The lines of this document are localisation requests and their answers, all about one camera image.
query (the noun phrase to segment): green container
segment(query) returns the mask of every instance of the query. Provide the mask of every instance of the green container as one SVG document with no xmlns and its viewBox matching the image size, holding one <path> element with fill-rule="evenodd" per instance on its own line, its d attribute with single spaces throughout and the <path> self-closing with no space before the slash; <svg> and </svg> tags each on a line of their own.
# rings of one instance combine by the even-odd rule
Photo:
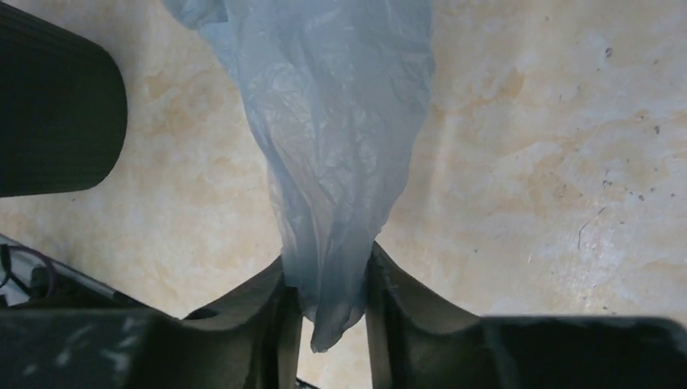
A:
<svg viewBox="0 0 687 389">
<path fill-rule="evenodd" d="M 102 182 L 122 151 L 126 115 L 107 52 L 0 2 L 0 197 Z"/>
</svg>

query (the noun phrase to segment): wire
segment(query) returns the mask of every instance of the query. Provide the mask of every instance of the wire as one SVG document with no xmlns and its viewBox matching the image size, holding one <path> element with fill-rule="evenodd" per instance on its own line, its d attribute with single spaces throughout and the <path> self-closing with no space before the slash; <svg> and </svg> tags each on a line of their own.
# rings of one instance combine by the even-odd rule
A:
<svg viewBox="0 0 687 389">
<path fill-rule="evenodd" d="M 11 258 L 10 258 L 10 253 L 14 252 L 20 252 L 20 253 L 26 253 L 30 254 L 36 258 L 38 258 L 44 265 L 45 268 L 48 270 L 48 292 L 45 294 L 46 297 L 50 297 L 53 295 L 55 292 L 55 284 L 57 283 L 58 279 L 58 271 L 55 269 L 55 265 L 53 264 L 53 259 L 51 259 L 49 256 L 41 253 L 38 250 L 31 249 L 29 247 L 25 246 L 9 246 L 9 245 L 0 245 L 0 257 L 2 257 L 2 268 L 5 271 L 5 279 L 2 281 L 0 284 L 0 288 L 4 286 L 8 280 L 12 280 L 19 286 L 20 289 L 22 289 L 25 293 L 26 290 L 26 285 L 23 285 L 21 280 L 19 280 L 13 273 L 12 273 L 12 265 L 11 265 Z"/>
</svg>

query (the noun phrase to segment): plastic bag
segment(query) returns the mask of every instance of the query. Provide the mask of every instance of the plastic bag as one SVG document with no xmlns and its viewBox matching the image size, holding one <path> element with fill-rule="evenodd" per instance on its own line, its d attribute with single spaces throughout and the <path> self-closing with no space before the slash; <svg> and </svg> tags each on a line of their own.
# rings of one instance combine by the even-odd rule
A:
<svg viewBox="0 0 687 389">
<path fill-rule="evenodd" d="M 270 166 L 286 282 L 326 351 L 365 310 L 374 238 L 427 114 L 430 0 L 164 0 L 238 85 Z"/>
</svg>

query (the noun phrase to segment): translucent plastic bag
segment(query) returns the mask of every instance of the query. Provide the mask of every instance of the translucent plastic bag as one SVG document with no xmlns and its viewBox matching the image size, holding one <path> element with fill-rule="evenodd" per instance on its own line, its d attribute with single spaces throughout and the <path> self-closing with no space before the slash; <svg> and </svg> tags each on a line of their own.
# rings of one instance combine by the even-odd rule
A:
<svg viewBox="0 0 687 389">
<path fill-rule="evenodd" d="M 326 351 L 365 310 L 374 238 L 430 98 L 430 0 L 164 0 L 241 90 L 271 169 L 286 282 Z"/>
</svg>

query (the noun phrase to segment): wrinkled plastic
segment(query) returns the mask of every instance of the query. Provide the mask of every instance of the wrinkled plastic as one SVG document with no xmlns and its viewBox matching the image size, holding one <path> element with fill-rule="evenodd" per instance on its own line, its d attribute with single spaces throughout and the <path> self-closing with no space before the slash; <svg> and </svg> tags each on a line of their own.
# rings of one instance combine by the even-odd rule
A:
<svg viewBox="0 0 687 389">
<path fill-rule="evenodd" d="M 270 166 L 286 281 L 334 345 L 408 180 L 434 71 L 430 0 L 164 0 L 207 40 Z"/>
</svg>

